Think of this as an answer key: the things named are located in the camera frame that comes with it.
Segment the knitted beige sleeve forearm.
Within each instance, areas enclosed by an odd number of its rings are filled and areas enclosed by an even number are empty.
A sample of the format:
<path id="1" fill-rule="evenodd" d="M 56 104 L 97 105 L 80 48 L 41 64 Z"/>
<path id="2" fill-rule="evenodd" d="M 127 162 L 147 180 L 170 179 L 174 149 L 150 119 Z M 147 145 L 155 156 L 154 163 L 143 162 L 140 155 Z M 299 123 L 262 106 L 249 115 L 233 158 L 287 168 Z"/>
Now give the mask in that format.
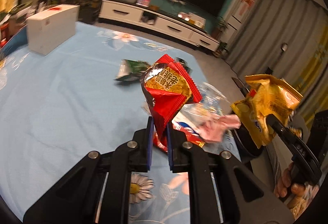
<path id="1" fill-rule="evenodd" d="M 294 198 L 287 204 L 288 209 L 292 213 L 294 220 L 298 219 L 300 215 L 307 209 L 309 204 L 312 202 L 314 197 L 316 196 L 319 185 L 311 186 L 308 185 L 305 188 L 305 192 L 302 196 L 295 195 Z"/>

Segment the person's right hand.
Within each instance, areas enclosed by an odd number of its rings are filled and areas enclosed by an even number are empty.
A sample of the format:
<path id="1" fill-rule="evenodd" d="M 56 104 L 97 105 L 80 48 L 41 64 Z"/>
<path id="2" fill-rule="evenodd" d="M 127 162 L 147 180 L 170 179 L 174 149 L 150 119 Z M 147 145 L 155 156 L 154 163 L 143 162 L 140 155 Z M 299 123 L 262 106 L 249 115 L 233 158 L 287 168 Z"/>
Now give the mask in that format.
<path id="1" fill-rule="evenodd" d="M 274 195 L 277 198 L 283 198 L 287 196 L 287 191 L 290 190 L 294 197 L 290 200 L 291 204 L 297 204 L 300 201 L 307 201 L 313 199 L 318 190 L 319 186 L 311 186 L 308 185 L 307 187 L 304 185 L 299 185 L 297 183 L 292 183 L 291 179 L 291 170 L 294 167 L 294 163 L 290 163 L 288 168 L 284 170 L 282 176 L 277 181 L 277 184 L 274 188 Z"/>

